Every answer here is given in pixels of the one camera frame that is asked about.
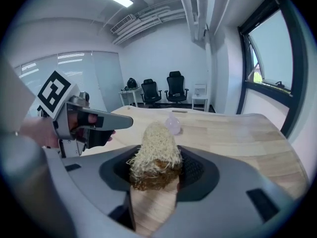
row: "black office chair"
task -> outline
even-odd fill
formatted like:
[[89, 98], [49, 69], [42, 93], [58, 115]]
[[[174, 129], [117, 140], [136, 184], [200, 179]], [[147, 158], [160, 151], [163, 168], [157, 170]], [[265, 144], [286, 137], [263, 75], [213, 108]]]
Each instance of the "black office chair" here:
[[143, 93], [141, 94], [143, 102], [145, 104], [152, 104], [154, 107], [155, 102], [162, 99], [162, 94], [161, 94], [162, 90], [159, 90], [159, 95], [158, 95], [157, 83], [153, 81], [152, 79], [144, 80], [141, 86], [143, 89]]
[[170, 102], [186, 101], [188, 89], [185, 88], [186, 94], [184, 94], [184, 76], [179, 71], [171, 71], [167, 78], [169, 93], [165, 91], [166, 98]]

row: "white side table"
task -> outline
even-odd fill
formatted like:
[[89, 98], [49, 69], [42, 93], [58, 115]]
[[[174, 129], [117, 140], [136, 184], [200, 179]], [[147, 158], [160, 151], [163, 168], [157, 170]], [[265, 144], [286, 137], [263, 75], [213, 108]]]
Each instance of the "white side table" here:
[[137, 102], [137, 98], [136, 98], [135, 93], [138, 92], [138, 91], [140, 91], [140, 90], [142, 90], [142, 87], [138, 87], [137, 89], [129, 90], [129, 91], [120, 91], [120, 92], [119, 92], [119, 95], [120, 95], [120, 99], [121, 99], [121, 102], [122, 102], [122, 106], [124, 106], [124, 101], [123, 101], [122, 94], [132, 93], [132, 94], [133, 94], [133, 99], [134, 99], [135, 106], [138, 107], [138, 102]]
[[196, 94], [193, 94], [193, 96], [192, 96], [192, 109], [194, 109], [194, 100], [205, 100], [204, 111], [207, 112], [207, 100], [208, 100], [208, 97], [207, 97], [206, 94], [199, 95], [199, 96], [197, 96]]

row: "brown crispy food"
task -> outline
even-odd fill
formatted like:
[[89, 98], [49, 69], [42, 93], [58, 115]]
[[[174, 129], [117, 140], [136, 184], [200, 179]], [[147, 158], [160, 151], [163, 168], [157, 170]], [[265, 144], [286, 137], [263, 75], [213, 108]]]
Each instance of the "brown crispy food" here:
[[159, 190], [165, 188], [169, 183], [175, 180], [181, 173], [181, 165], [174, 166], [174, 168], [166, 168], [167, 163], [160, 160], [155, 160], [155, 164], [162, 170], [165, 169], [164, 173], [144, 173], [143, 178], [137, 183], [133, 176], [130, 175], [130, 182], [133, 188], [137, 190]]

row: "light wood surface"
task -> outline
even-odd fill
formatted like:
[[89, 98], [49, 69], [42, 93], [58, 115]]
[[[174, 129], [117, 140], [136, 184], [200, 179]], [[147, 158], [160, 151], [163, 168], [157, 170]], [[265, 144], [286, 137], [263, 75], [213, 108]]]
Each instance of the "light wood surface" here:
[[[292, 197], [303, 195], [308, 180], [294, 149], [280, 131], [263, 115], [224, 116], [189, 109], [142, 109], [132, 106], [113, 113], [130, 116], [133, 126], [118, 130], [103, 147], [86, 150], [83, 155], [141, 144], [143, 132], [153, 121], [165, 122], [174, 113], [181, 123], [175, 136], [178, 145], [194, 147], [242, 160], [284, 188]], [[160, 191], [136, 191], [131, 188], [136, 232], [149, 236], [171, 215], [177, 194], [175, 180]]]

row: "window frame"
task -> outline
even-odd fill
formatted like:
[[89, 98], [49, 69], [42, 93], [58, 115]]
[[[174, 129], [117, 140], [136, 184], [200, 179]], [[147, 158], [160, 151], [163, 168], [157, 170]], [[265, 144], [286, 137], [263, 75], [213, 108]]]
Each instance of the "window frame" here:
[[[288, 29], [293, 54], [293, 79], [290, 94], [267, 85], [248, 81], [248, 76], [251, 72], [250, 65], [252, 62], [252, 58], [250, 57], [251, 52], [248, 52], [248, 41], [250, 42], [248, 35], [253, 29], [271, 17], [279, 9], [281, 10]], [[285, 122], [281, 128], [281, 132], [286, 138], [288, 138], [302, 109], [308, 77], [308, 61], [305, 40], [294, 12], [294, 6], [290, 0], [264, 0], [264, 2], [245, 21], [245, 23], [238, 27], [238, 31], [243, 56], [243, 76], [237, 114], [239, 115], [242, 112], [245, 102], [246, 89], [252, 89], [260, 92], [289, 108]]]

